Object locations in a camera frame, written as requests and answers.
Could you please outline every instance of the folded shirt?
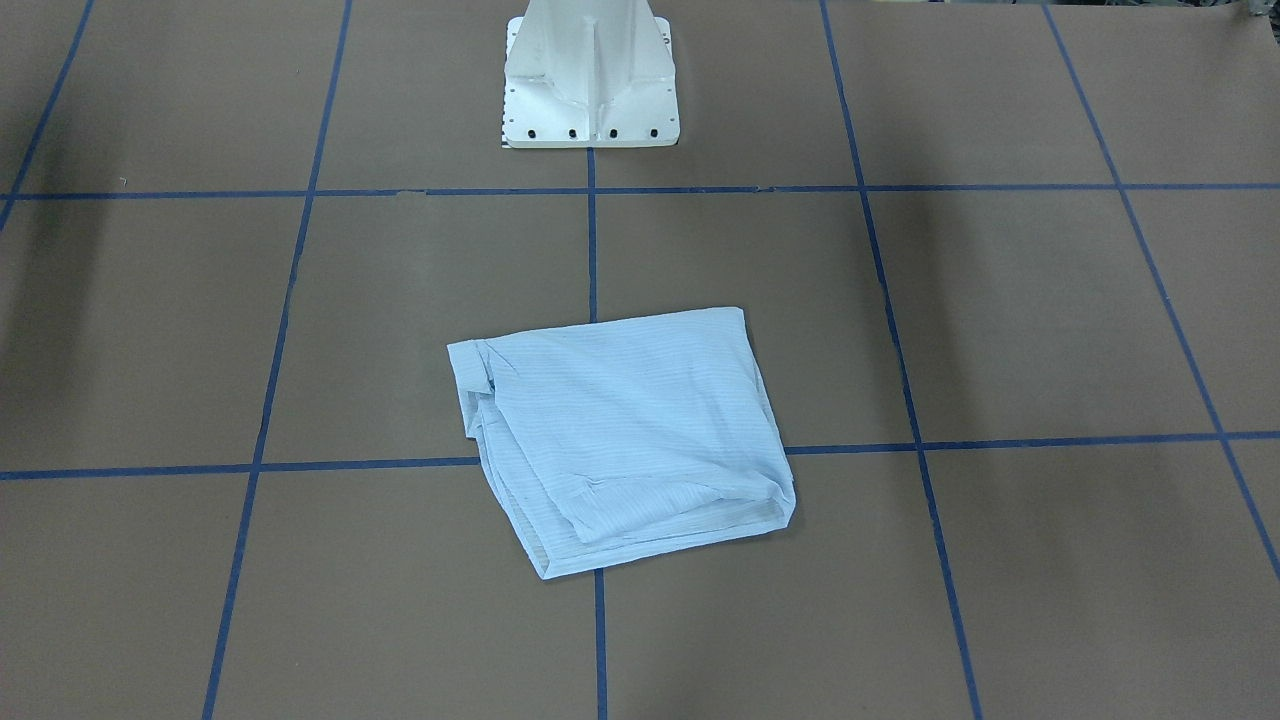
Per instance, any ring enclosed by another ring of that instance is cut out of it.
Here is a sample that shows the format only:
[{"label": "folded shirt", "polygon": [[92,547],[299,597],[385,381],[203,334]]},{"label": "folded shirt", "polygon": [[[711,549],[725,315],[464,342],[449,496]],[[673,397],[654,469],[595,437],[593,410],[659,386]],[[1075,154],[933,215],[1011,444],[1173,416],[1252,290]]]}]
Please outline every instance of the folded shirt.
[{"label": "folded shirt", "polygon": [[791,519],[791,469],[737,307],[448,351],[466,434],[543,579]]}]

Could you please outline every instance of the striped fabric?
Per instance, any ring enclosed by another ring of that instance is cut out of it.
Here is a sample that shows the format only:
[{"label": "striped fabric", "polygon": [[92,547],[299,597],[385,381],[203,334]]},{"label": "striped fabric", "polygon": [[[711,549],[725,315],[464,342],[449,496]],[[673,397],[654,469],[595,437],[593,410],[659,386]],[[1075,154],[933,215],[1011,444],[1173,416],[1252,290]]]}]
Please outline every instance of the striped fabric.
[{"label": "striped fabric", "polygon": [[543,579],[791,519],[737,307],[458,342],[449,360],[467,437]]}]

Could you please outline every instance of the cloth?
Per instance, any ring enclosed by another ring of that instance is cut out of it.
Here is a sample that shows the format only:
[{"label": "cloth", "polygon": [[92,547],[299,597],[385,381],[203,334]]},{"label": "cloth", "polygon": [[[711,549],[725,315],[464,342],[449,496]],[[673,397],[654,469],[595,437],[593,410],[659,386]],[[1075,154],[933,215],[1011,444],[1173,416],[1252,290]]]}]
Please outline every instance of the cloth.
[{"label": "cloth", "polygon": [[448,351],[466,434],[543,579],[791,519],[791,469],[737,307]]}]

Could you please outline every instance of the table surface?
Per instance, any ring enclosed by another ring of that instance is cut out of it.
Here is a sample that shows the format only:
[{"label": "table surface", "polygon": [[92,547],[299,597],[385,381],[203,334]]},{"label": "table surface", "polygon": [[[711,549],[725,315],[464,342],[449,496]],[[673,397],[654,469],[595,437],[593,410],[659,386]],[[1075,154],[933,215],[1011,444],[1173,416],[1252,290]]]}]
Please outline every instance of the table surface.
[{"label": "table surface", "polygon": [[[1275,716],[1265,19],[654,0],[593,152],[522,9],[0,5],[0,715]],[[717,305],[791,527],[538,580],[444,346]]]}]

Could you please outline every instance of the blue tape line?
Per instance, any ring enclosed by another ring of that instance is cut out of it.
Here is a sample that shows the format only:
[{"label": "blue tape line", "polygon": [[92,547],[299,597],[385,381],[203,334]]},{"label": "blue tape line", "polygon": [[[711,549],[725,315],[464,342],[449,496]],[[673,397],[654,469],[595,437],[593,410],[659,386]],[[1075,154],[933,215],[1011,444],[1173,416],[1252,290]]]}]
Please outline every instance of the blue tape line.
[{"label": "blue tape line", "polygon": [[329,470],[397,470],[404,468],[458,468],[479,465],[479,457],[406,457],[394,460],[319,460],[311,462],[262,462],[264,473]]},{"label": "blue tape line", "polygon": [[595,570],[595,716],[609,719],[609,673],[604,628],[604,569]]},{"label": "blue tape line", "polygon": [[69,468],[58,470],[0,470],[0,482],[74,480],[83,478],[154,478],[165,475],[237,475],[253,465],[156,465],[140,468]]},{"label": "blue tape line", "polygon": [[1280,182],[1126,182],[1125,190],[1280,190]]},{"label": "blue tape line", "polygon": [[1243,433],[1226,433],[1230,439],[1280,439],[1280,430],[1252,430]]},{"label": "blue tape line", "polygon": [[1146,436],[1048,437],[1012,439],[969,439],[925,442],[924,450],[1006,450],[1019,447],[1097,447],[1105,445],[1160,445],[1175,442],[1217,442],[1216,433]]},{"label": "blue tape line", "polygon": [[[315,156],[311,160],[311,179],[307,183],[306,202],[302,206],[302,220],[298,224],[298,238],[293,247],[293,261],[289,266],[289,283],[284,291],[284,304],[280,309],[280,324],[275,336],[275,351],[271,355],[271,370],[266,380],[266,395],[262,400],[262,421],[259,427],[257,442],[253,447],[253,464],[261,465],[266,450],[266,433],[271,424],[271,409],[275,402],[275,387],[280,377],[280,364],[284,359],[284,341],[289,329],[289,306],[293,302],[293,288],[298,281],[298,264],[306,246],[307,225],[311,220],[311,208],[315,205],[316,184],[320,181],[320,163],[324,159],[324,143],[329,132],[329,117],[333,113],[333,100],[338,94],[338,77],[342,72],[342,55],[347,45],[347,27],[351,24],[351,3],[346,0],[342,8],[342,24],[338,27],[338,47],[333,56],[333,70],[329,73],[329,91],[320,115],[320,132],[316,137]],[[232,614],[236,609],[236,592],[239,587],[239,573],[244,562],[244,546],[248,542],[248,528],[253,519],[253,500],[257,496],[260,470],[253,470],[244,488],[244,506],[241,511],[239,530],[236,534],[236,553],[232,556],[230,575],[227,580],[227,597],[223,601],[223,615],[218,625],[218,642],[214,646],[214,661],[209,670],[209,687],[205,692],[202,720],[212,720],[218,701],[218,685],[221,680],[223,659],[227,653],[227,638],[230,634]]]},{"label": "blue tape line", "polygon": [[[1280,190],[1280,183],[1124,183],[1125,190],[1166,191],[1248,191]],[[869,184],[867,192],[1044,192],[1115,190],[1115,183],[927,183]],[[860,192],[856,184],[774,184],[705,186],[705,187],[388,187],[316,190],[316,197],[396,197],[426,195],[442,197],[498,195],[742,195],[742,193],[822,193]],[[47,202],[58,200],[220,200],[259,197],[306,197],[306,190],[172,190],[152,192],[19,192],[0,195],[0,201]]]},{"label": "blue tape line", "polygon": [[707,187],[596,187],[598,195],[737,195],[760,192],[756,186],[707,186]]},{"label": "blue tape line", "polygon": [[394,470],[479,465],[479,457],[396,457],[385,460],[312,460],[296,462],[236,462],[223,465],[147,465],[134,468],[68,468],[0,470],[0,482],[72,480],[83,478],[146,478],[165,475],[236,475],[241,473],[305,473],[330,470]]},{"label": "blue tape line", "polygon": [[67,49],[67,58],[63,60],[63,67],[58,70],[58,79],[54,81],[54,88],[49,92],[49,100],[45,101],[45,109],[40,113],[40,120],[36,122],[36,129],[31,133],[31,142],[27,143],[27,152],[22,156],[22,164],[18,165],[18,174],[13,178],[13,186],[9,188],[9,197],[5,200],[4,208],[0,209],[0,231],[3,231],[5,224],[9,222],[9,215],[13,213],[18,191],[22,190],[22,183],[27,179],[27,173],[31,172],[31,163],[36,159],[36,147],[40,145],[40,138],[45,136],[45,128],[49,127],[49,118],[54,114],[54,105],[58,104],[58,96],[61,95],[63,85],[67,83],[67,74],[70,73],[72,63],[76,61],[76,54],[79,51],[79,44],[84,37],[84,28],[88,27],[88,17],[92,12],[93,0],[86,0],[84,10],[81,13],[79,24],[76,26],[76,35],[72,37],[72,45]]},{"label": "blue tape line", "polygon": [[[596,295],[596,251],[595,251],[595,197],[599,191],[595,186],[595,149],[586,149],[586,263],[590,278],[590,291],[588,292],[588,309],[590,322],[599,322],[599,307]],[[605,653],[605,626],[604,626],[604,568],[595,570],[595,716],[598,720],[609,717],[609,673],[608,656]]]},{"label": "blue tape line", "polygon": [[387,187],[317,190],[316,197],[396,197],[397,195],[586,195],[585,187]]},{"label": "blue tape line", "polygon": [[1115,181],[1115,190],[1120,193],[1120,200],[1124,202],[1125,213],[1129,215],[1129,224],[1133,227],[1134,237],[1138,238],[1138,246],[1142,249],[1142,255],[1147,260],[1147,269],[1151,270],[1151,279],[1156,283],[1156,291],[1160,293],[1160,300],[1165,305],[1165,314],[1169,315],[1169,323],[1174,328],[1174,334],[1178,336],[1178,345],[1183,348],[1183,356],[1187,360],[1187,366],[1192,372],[1192,378],[1196,380],[1196,387],[1199,389],[1201,400],[1204,401],[1204,410],[1208,411],[1210,420],[1213,423],[1213,429],[1217,433],[1217,439],[1222,446],[1222,452],[1226,455],[1226,462],[1231,468],[1231,474],[1235,477],[1235,484],[1240,489],[1240,496],[1244,498],[1244,505],[1249,510],[1249,516],[1253,519],[1253,527],[1258,532],[1258,539],[1262,541],[1262,547],[1267,553],[1267,559],[1271,561],[1271,571],[1275,574],[1276,579],[1280,580],[1280,557],[1276,556],[1275,544],[1271,542],[1271,536],[1267,533],[1266,523],[1262,521],[1262,515],[1258,512],[1257,505],[1253,502],[1253,493],[1249,491],[1249,484],[1244,479],[1244,473],[1240,470],[1240,465],[1235,459],[1235,452],[1231,450],[1231,443],[1228,438],[1226,430],[1222,428],[1222,420],[1217,415],[1217,409],[1213,406],[1213,398],[1210,397],[1208,386],[1204,383],[1204,377],[1201,374],[1199,364],[1196,361],[1196,355],[1192,352],[1190,342],[1187,340],[1187,334],[1183,332],[1183,324],[1178,320],[1178,313],[1174,311],[1174,302],[1169,297],[1169,291],[1165,290],[1165,281],[1160,275],[1160,269],[1156,266],[1156,258],[1151,252],[1151,246],[1147,243],[1147,236],[1142,232],[1142,224],[1138,222],[1138,213],[1133,209],[1133,202],[1129,200],[1129,192],[1125,190],[1124,183],[1120,182],[1120,172],[1116,169],[1115,160],[1111,158],[1111,150],[1107,147],[1106,138],[1102,137],[1102,128],[1098,126],[1098,119],[1093,114],[1093,108],[1089,105],[1089,99],[1084,94],[1084,86],[1080,83],[1080,77],[1075,72],[1075,64],[1071,61],[1071,54],[1066,50],[1066,42],[1062,40],[1062,33],[1057,29],[1057,23],[1053,22],[1053,13],[1050,12],[1048,5],[1041,5],[1041,10],[1044,13],[1044,20],[1048,22],[1048,28],[1053,33],[1053,40],[1057,42],[1059,53],[1062,55],[1062,61],[1066,64],[1066,70],[1071,76],[1071,83],[1075,86],[1075,94],[1080,99],[1080,105],[1084,108],[1084,114],[1089,119],[1089,127],[1093,128],[1093,135],[1098,141],[1098,147],[1102,150],[1102,158],[1107,163],[1107,168],[1111,170],[1111,178]]},{"label": "blue tape line", "polygon": [[856,184],[774,184],[760,192],[858,192]]},{"label": "blue tape line", "polygon": [[18,200],[221,200],[257,197],[306,197],[305,190],[172,190],[157,192],[38,192],[19,193]]},{"label": "blue tape line", "polygon": [[867,179],[863,174],[861,158],[858,152],[858,136],[854,132],[852,114],[849,111],[849,101],[845,94],[845,79],[840,72],[840,58],[836,54],[836,41],[831,31],[831,13],[827,9],[827,0],[819,0],[822,10],[823,32],[827,36],[827,53],[831,55],[831,69],[836,78],[836,92],[840,95],[840,110],[845,119],[845,132],[849,136],[849,154],[854,163],[854,176],[858,179],[859,199],[863,205],[863,217],[867,220],[867,238],[870,243],[872,258],[876,263],[876,279],[879,282],[881,293],[884,297],[884,319],[888,324],[890,338],[893,342],[893,352],[897,354],[897,368],[902,380],[902,400],[906,404],[906,416],[911,425],[911,439],[915,448],[916,464],[920,469],[920,482],[924,486],[924,498],[929,507],[929,521],[933,525],[933,543],[938,552],[938,565],[942,571],[942,584],[947,593],[947,605],[951,609],[951,624],[956,635],[956,648],[960,652],[960,664],[964,667],[965,685],[969,689],[969,706],[974,720],[982,720],[982,702],[978,698],[978,683],[973,673],[973,662],[969,659],[969,641],[964,630],[964,618],[960,614],[960,600],[956,596],[955,580],[951,577],[951,559],[947,553],[946,536],[942,532],[942,519],[938,515],[937,498],[933,495],[933,480],[929,477],[928,456],[920,436],[920,423],[915,413],[915,401],[911,397],[911,380],[906,372],[906,356],[902,352],[902,342],[897,332],[897,320],[893,315],[893,300],[890,295],[888,278],[884,274],[884,261],[881,255],[879,240],[876,234],[876,219],[872,215],[870,196],[867,190]]},{"label": "blue tape line", "polygon": [[869,452],[915,452],[910,442],[873,442],[867,445],[794,445],[785,447],[787,455],[864,455]]},{"label": "blue tape line", "polygon": [[[1233,441],[1276,441],[1280,430],[1245,430],[1226,433]],[[1135,436],[1085,436],[1048,438],[1005,438],[923,442],[925,451],[1007,450],[1037,447],[1094,447],[1107,445],[1161,445],[1216,442],[1217,433],[1171,433]],[[915,452],[914,442],[872,442],[856,445],[794,445],[783,448],[790,456],[800,455],[865,455],[877,452]],[[127,468],[65,468],[51,470],[0,470],[4,480],[61,480],[79,478],[129,478],[159,475],[224,475],[252,473],[302,473],[330,470],[389,470],[412,468],[454,468],[480,465],[479,457],[393,457],[374,460],[311,460],[287,462],[238,462],[221,465],[142,465]]]},{"label": "blue tape line", "polygon": [[1111,183],[957,183],[872,184],[868,192],[1041,192],[1046,190],[1115,190]]}]

